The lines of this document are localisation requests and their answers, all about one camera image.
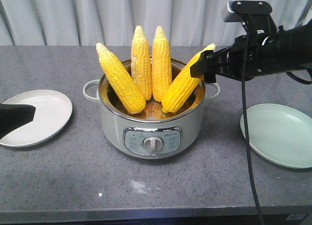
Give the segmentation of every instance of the corn cob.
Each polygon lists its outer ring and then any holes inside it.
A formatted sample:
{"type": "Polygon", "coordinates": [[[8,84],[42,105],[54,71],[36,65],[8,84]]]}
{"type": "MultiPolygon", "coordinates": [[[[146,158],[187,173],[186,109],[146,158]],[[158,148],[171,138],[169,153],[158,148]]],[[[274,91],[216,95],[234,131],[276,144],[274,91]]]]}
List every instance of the corn cob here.
{"type": "Polygon", "coordinates": [[[177,112],[198,85],[200,79],[192,78],[190,67],[199,59],[200,54],[206,50],[214,50],[215,44],[210,44],[202,51],[195,54],[187,65],[181,70],[168,88],[162,99],[162,111],[164,113],[177,112]]]}
{"type": "Polygon", "coordinates": [[[150,48],[141,26],[136,26],[131,47],[131,76],[148,101],[152,97],[150,48]]]}
{"type": "Polygon", "coordinates": [[[97,53],[110,85],[126,110],[130,114],[140,113],[145,108],[146,102],[126,68],[117,56],[101,43],[97,43],[97,53]]]}
{"type": "Polygon", "coordinates": [[[160,102],[172,83],[171,53],[169,41],[164,29],[158,26],[152,49],[152,85],[153,97],[160,102]]]}

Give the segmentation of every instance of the electric cooking pot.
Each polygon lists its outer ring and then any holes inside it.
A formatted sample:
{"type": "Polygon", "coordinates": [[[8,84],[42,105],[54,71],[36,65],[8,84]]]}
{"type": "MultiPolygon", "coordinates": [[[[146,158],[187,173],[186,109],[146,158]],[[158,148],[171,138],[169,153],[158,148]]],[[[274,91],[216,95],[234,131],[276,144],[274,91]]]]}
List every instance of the electric cooking pot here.
{"type": "MultiPolygon", "coordinates": [[[[123,65],[130,73],[131,60],[124,61],[123,65]]],[[[173,79],[184,66],[172,59],[173,79]]],[[[133,115],[123,107],[105,74],[83,87],[84,97],[99,106],[106,138],[121,152],[143,159],[167,158],[189,147],[201,130],[205,106],[219,94],[217,83],[201,81],[176,113],[163,113],[161,103],[151,98],[141,113],[133,115]],[[86,93],[92,85],[98,86],[96,97],[86,93]],[[212,96],[208,95],[208,85],[216,88],[212,96]]]]}

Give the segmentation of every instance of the pot rim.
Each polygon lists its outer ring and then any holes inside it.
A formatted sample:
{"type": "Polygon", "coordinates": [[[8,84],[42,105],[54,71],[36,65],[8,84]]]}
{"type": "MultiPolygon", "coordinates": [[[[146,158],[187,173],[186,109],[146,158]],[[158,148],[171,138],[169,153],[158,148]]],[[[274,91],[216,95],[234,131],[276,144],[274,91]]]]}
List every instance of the pot rim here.
{"type": "MultiPolygon", "coordinates": [[[[181,62],[181,61],[178,61],[176,59],[171,59],[172,62],[174,63],[177,63],[177,64],[182,64],[182,65],[186,65],[185,63],[181,62]]],[[[126,61],[123,61],[122,64],[126,64],[126,63],[130,63],[131,60],[126,60],[126,61]]],[[[180,113],[180,114],[177,114],[173,117],[170,117],[170,118],[166,118],[166,119],[160,119],[160,120],[146,120],[146,119],[139,119],[139,118],[135,118],[135,117],[132,117],[132,116],[129,116],[125,113],[122,113],[121,111],[119,111],[117,108],[115,108],[111,101],[109,99],[108,102],[105,102],[103,100],[103,97],[100,95],[100,87],[101,87],[101,84],[102,83],[109,83],[108,79],[106,78],[106,75],[103,74],[103,76],[101,77],[99,83],[98,83],[98,89],[97,89],[97,93],[98,93],[98,96],[99,96],[99,99],[101,101],[101,103],[112,113],[114,113],[115,115],[123,118],[123,119],[126,119],[126,120],[131,120],[131,121],[134,121],[134,122],[139,122],[139,123],[168,123],[168,122],[172,122],[172,121],[176,121],[176,120],[179,120],[181,118],[184,118],[188,115],[191,115],[193,112],[195,112],[195,110],[197,110],[200,106],[203,105],[203,101],[205,100],[205,96],[203,96],[202,100],[197,104],[197,106],[195,107],[192,107],[190,106],[187,110],[185,110],[184,112],[180,113]]],[[[203,92],[205,94],[206,92],[206,86],[205,86],[205,83],[203,81],[200,81],[200,84],[201,84],[201,87],[203,89],[203,92]]]]}

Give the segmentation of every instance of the speckled countertop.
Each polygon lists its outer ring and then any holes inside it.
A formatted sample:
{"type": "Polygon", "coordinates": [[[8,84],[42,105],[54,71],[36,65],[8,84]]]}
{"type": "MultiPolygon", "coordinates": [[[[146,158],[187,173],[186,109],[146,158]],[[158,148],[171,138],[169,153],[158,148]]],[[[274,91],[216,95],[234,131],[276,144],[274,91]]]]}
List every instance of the speckled countertop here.
{"type": "MultiPolygon", "coordinates": [[[[109,47],[121,60],[130,47],[109,47]]],[[[187,62],[202,47],[173,47],[187,62]]],[[[129,157],[105,138],[98,108],[82,95],[102,76],[95,47],[1,46],[0,102],[30,90],[67,95],[73,114],[34,147],[0,146],[0,223],[255,214],[239,120],[240,82],[218,77],[221,95],[184,152],[163,160],[129,157]]],[[[312,116],[312,86],[284,74],[247,82],[248,107],[278,103],[312,116]]],[[[311,213],[312,171],[274,165],[252,152],[265,214],[311,213]]]]}

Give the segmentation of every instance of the curtain fold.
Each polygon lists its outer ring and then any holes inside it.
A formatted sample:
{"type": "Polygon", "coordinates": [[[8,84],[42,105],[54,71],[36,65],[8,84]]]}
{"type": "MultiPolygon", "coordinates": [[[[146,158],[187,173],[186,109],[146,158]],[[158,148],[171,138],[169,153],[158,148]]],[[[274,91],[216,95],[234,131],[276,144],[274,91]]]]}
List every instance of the curtain fold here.
{"type": "MultiPolygon", "coordinates": [[[[131,45],[137,25],[150,45],[158,25],[172,46],[232,45],[245,32],[222,21],[227,1],[0,0],[0,45],[131,45]]],[[[290,29],[308,0],[262,1],[272,6],[276,25],[290,29]]]]}

